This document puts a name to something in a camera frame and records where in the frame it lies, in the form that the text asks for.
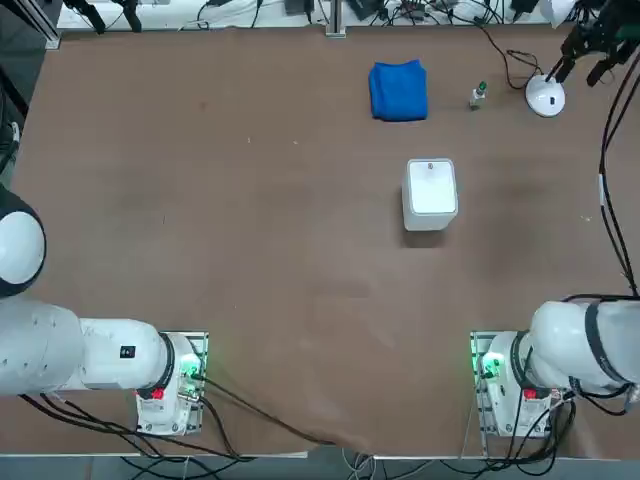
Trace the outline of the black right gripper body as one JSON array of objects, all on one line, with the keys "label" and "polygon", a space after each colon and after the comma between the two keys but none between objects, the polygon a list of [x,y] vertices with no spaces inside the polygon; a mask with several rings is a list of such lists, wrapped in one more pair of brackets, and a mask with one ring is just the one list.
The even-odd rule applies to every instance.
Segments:
[{"label": "black right gripper body", "polygon": [[606,1],[592,26],[592,46],[613,48],[624,42],[639,45],[639,2]]}]

